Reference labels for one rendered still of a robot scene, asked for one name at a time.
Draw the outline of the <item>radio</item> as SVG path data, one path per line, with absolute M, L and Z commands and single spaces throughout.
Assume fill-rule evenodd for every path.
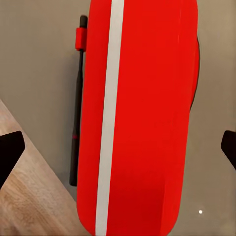
M 69 184 L 93 236 L 167 236 L 177 220 L 197 23 L 196 0 L 92 0 L 80 17 Z

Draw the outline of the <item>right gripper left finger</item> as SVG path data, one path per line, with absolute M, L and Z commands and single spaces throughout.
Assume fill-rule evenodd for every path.
M 0 136 L 0 189 L 24 152 L 25 141 L 21 131 Z

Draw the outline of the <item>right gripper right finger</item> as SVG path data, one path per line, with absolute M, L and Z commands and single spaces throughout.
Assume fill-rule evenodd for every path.
M 225 131 L 222 137 L 221 149 L 236 169 L 236 133 Z

